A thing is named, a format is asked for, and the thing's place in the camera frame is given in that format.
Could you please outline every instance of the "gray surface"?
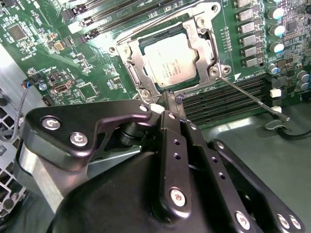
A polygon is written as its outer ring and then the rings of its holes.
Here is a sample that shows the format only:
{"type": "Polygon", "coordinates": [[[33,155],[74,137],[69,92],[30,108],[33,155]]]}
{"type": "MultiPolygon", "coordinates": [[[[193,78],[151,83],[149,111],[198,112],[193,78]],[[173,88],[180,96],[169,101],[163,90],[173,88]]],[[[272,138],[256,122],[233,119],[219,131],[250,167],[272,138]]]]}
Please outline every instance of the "gray surface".
{"type": "MultiPolygon", "coordinates": [[[[291,106],[284,111],[292,117],[293,133],[311,129],[311,104],[291,106]]],[[[230,146],[237,155],[303,220],[307,232],[311,232],[311,138],[288,142],[274,132],[260,127],[272,117],[261,114],[203,132],[205,139],[218,138],[230,146]]],[[[105,161],[109,167],[112,160],[105,161]]],[[[93,174],[104,168],[96,164],[93,174]]],[[[23,213],[8,233],[44,233],[52,220],[47,203],[35,196],[27,201],[23,213]]]]}

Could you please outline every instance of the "mounting hole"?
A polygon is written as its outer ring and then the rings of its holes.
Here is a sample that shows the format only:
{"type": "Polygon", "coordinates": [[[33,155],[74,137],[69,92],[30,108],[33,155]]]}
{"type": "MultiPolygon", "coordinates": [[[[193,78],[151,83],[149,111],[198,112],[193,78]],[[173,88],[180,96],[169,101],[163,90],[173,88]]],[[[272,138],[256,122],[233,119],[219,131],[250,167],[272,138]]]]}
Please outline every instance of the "mounting hole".
{"type": "Polygon", "coordinates": [[[177,160],[180,160],[180,159],[181,159],[181,157],[180,157],[179,154],[177,154],[177,153],[174,154],[174,158],[177,159],[177,160]]]}
{"type": "Polygon", "coordinates": [[[145,105],[140,105],[139,108],[143,111],[143,112],[147,112],[148,108],[145,105]]]}
{"type": "Polygon", "coordinates": [[[213,5],[211,9],[213,12],[216,12],[218,10],[218,7],[216,5],[213,5]]]}
{"type": "Polygon", "coordinates": [[[216,163],[218,160],[215,157],[212,157],[212,160],[216,163]]]}
{"type": "Polygon", "coordinates": [[[169,113],[170,118],[172,118],[173,120],[176,119],[176,117],[173,115],[173,113],[169,113]]]}
{"type": "Polygon", "coordinates": [[[225,179],[225,175],[222,174],[221,172],[218,173],[219,177],[222,178],[223,180],[225,179]]]}
{"type": "Polygon", "coordinates": [[[229,72],[230,72],[230,69],[229,69],[228,67],[225,67],[225,68],[224,68],[224,73],[227,74],[227,73],[229,73],[229,72]]]}
{"type": "Polygon", "coordinates": [[[116,51],[116,49],[114,47],[109,48],[109,52],[115,52],[115,51],[116,51]]]}

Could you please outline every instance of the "integrated circuit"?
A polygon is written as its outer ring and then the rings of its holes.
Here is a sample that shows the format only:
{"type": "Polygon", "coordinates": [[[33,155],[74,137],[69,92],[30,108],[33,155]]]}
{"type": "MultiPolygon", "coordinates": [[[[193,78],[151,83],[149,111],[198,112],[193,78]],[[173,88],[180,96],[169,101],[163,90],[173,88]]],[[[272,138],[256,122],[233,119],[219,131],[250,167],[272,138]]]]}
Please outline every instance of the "integrated circuit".
{"type": "Polygon", "coordinates": [[[255,35],[249,35],[249,36],[244,37],[242,39],[242,43],[244,46],[253,45],[253,44],[255,44],[255,42],[256,42],[256,36],[255,35]]]}
{"type": "Polygon", "coordinates": [[[297,28],[297,21],[289,22],[287,24],[287,30],[288,31],[296,30],[296,28],[297,28]]]}
{"type": "Polygon", "coordinates": [[[246,67],[254,67],[256,65],[257,65],[257,58],[253,58],[253,59],[245,61],[245,66],[246,67]]]}
{"type": "Polygon", "coordinates": [[[19,41],[26,37],[26,34],[23,32],[19,25],[15,25],[9,28],[9,32],[15,41],[19,41]]]}

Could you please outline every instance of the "cable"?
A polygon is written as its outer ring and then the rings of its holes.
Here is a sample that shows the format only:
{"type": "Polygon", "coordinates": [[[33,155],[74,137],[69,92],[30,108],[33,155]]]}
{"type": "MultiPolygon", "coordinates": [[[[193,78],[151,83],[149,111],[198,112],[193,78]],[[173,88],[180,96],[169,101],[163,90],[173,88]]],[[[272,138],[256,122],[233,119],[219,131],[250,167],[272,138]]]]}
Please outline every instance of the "cable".
{"type": "Polygon", "coordinates": [[[292,135],[292,134],[288,134],[284,131],[283,127],[279,127],[276,129],[278,135],[280,135],[282,138],[284,138],[285,140],[289,140],[289,141],[293,141],[293,140],[301,140],[301,139],[305,139],[311,136],[311,130],[309,130],[306,133],[302,133],[302,134],[298,134],[298,135],[292,135]]]}
{"type": "Polygon", "coordinates": [[[0,140],[2,142],[13,142],[17,138],[18,125],[19,125],[19,119],[20,119],[20,116],[21,116],[21,110],[23,108],[24,101],[26,99],[26,95],[28,93],[28,89],[29,89],[30,86],[31,86],[30,84],[28,84],[28,83],[26,84],[26,90],[25,90],[25,92],[24,92],[24,94],[23,94],[23,96],[21,98],[21,101],[19,103],[19,106],[18,106],[18,109],[17,109],[17,112],[16,112],[13,132],[12,132],[12,130],[2,131],[2,129],[0,129],[0,140]],[[8,136],[8,135],[12,135],[12,136],[11,136],[11,138],[6,139],[4,136],[8,136]]]}

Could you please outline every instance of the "component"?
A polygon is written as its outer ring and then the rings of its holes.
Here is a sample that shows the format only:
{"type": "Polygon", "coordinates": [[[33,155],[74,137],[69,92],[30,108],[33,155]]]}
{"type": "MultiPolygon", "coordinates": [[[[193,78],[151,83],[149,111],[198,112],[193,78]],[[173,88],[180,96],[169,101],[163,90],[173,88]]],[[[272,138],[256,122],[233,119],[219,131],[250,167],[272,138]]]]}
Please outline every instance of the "component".
{"type": "Polygon", "coordinates": [[[279,42],[274,42],[271,44],[270,50],[275,53],[282,52],[284,50],[284,45],[279,42]]]}
{"type": "Polygon", "coordinates": [[[246,67],[254,67],[256,65],[257,65],[257,58],[253,58],[253,59],[245,61],[245,66],[246,67]]]}
{"type": "Polygon", "coordinates": [[[284,34],[284,32],[285,32],[285,27],[282,25],[274,24],[269,29],[270,35],[282,36],[284,34]]]}
{"type": "Polygon", "coordinates": [[[44,96],[42,100],[47,106],[55,106],[54,100],[49,95],[44,96]]]}
{"type": "Polygon", "coordinates": [[[26,37],[25,33],[23,32],[23,30],[20,28],[19,25],[15,25],[9,28],[9,32],[15,41],[19,41],[26,37]]]}
{"type": "Polygon", "coordinates": [[[25,79],[23,83],[28,84],[28,85],[35,85],[38,81],[42,79],[42,76],[40,73],[36,73],[29,78],[25,79]]]}
{"type": "Polygon", "coordinates": [[[47,77],[53,83],[59,80],[62,77],[62,74],[58,70],[54,70],[47,77]]]}
{"type": "Polygon", "coordinates": [[[64,41],[66,47],[71,47],[72,46],[70,38],[66,37],[66,38],[63,39],[63,41],[64,41]]]}
{"type": "Polygon", "coordinates": [[[252,3],[252,0],[237,0],[238,8],[242,8],[252,3]]]}
{"type": "Polygon", "coordinates": [[[253,18],[253,9],[248,9],[246,11],[242,11],[239,13],[238,19],[239,21],[245,21],[253,18]]]}
{"type": "Polygon", "coordinates": [[[0,6],[2,7],[11,7],[17,4],[16,0],[0,0],[0,6]]]}
{"type": "Polygon", "coordinates": [[[278,68],[284,68],[286,66],[286,60],[280,60],[277,62],[277,67],[278,68]]]}
{"type": "Polygon", "coordinates": [[[54,86],[53,90],[55,93],[60,94],[60,93],[63,93],[65,91],[68,91],[73,84],[74,84],[73,80],[69,79],[64,84],[59,84],[59,85],[54,86]]]}
{"type": "Polygon", "coordinates": [[[302,83],[307,83],[309,81],[309,74],[302,70],[297,74],[297,79],[302,83]]]}
{"type": "Polygon", "coordinates": [[[195,52],[183,33],[160,40],[144,49],[152,74],[160,87],[175,85],[196,76],[195,52]]]}
{"type": "Polygon", "coordinates": [[[297,21],[293,21],[287,24],[287,30],[293,31],[297,29],[297,21]]]}
{"type": "Polygon", "coordinates": [[[268,66],[268,70],[270,74],[277,74],[280,71],[273,63],[268,66]]]}
{"type": "Polygon", "coordinates": [[[244,37],[242,39],[242,44],[244,46],[253,45],[253,44],[255,44],[255,42],[256,42],[256,36],[255,35],[250,35],[250,36],[244,37]]]}
{"type": "Polygon", "coordinates": [[[65,43],[63,41],[57,41],[57,42],[54,43],[54,48],[57,51],[64,50],[65,49],[65,43]]]}
{"type": "Polygon", "coordinates": [[[255,30],[254,22],[250,22],[250,23],[247,23],[247,24],[240,26],[240,32],[242,34],[249,33],[249,32],[252,32],[254,30],[255,30]]]}
{"type": "Polygon", "coordinates": [[[309,85],[310,83],[303,83],[301,81],[297,82],[297,86],[302,90],[302,91],[306,91],[309,89],[309,85]]]}
{"type": "Polygon", "coordinates": [[[281,89],[271,89],[270,90],[270,96],[272,98],[280,97],[282,95],[281,89]]]}
{"type": "Polygon", "coordinates": [[[242,50],[242,53],[245,57],[250,57],[253,56],[257,53],[257,48],[256,47],[251,47],[245,50],[242,50]]]}
{"type": "Polygon", "coordinates": [[[268,17],[273,19],[280,19],[284,16],[284,9],[278,7],[272,7],[268,12],[268,17]]]}

